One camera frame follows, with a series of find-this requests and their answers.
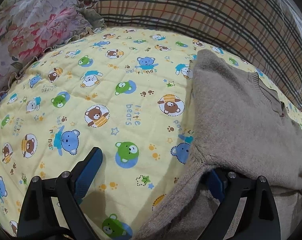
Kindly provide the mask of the beige knitted sweater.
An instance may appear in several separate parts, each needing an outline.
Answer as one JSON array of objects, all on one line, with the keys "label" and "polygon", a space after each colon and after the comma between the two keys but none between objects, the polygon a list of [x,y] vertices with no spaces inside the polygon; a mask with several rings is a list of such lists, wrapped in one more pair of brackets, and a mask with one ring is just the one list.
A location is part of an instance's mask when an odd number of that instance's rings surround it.
[{"label": "beige knitted sweater", "polygon": [[300,125],[257,73],[207,49],[197,54],[193,95],[195,133],[184,172],[135,239],[198,238],[219,206],[200,178],[217,167],[267,178],[287,239],[302,219]]}]

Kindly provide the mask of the yellow cartoon bear bedsheet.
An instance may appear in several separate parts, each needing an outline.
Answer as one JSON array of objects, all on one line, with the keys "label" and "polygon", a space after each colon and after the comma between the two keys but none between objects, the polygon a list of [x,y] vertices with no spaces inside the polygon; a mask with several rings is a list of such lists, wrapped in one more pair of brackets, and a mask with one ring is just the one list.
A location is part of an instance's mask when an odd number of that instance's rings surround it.
[{"label": "yellow cartoon bear bedsheet", "polygon": [[227,50],[148,29],[107,28],[33,63],[0,103],[0,227],[17,235],[34,176],[55,178],[99,147],[103,162],[80,207],[101,239],[133,237],[184,171],[203,49],[276,88]]}]

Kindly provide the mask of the floral ruffled pillow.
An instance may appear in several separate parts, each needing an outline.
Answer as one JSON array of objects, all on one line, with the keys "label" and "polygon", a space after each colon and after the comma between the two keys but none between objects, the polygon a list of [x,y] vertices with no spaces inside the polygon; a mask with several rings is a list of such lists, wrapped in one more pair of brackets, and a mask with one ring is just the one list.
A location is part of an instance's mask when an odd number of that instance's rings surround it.
[{"label": "floral ruffled pillow", "polygon": [[26,65],[105,22],[82,0],[16,0],[0,10],[0,100]]}]

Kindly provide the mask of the plaid checkered quilt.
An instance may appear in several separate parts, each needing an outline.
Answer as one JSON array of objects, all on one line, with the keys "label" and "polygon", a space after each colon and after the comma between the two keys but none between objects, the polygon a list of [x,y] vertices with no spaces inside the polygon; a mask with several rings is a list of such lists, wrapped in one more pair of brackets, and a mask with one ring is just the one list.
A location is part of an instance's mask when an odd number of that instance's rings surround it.
[{"label": "plaid checkered quilt", "polygon": [[292,0],[92,0],[108,25],[171,30],[262,70],[302,111],[302,13]]}]

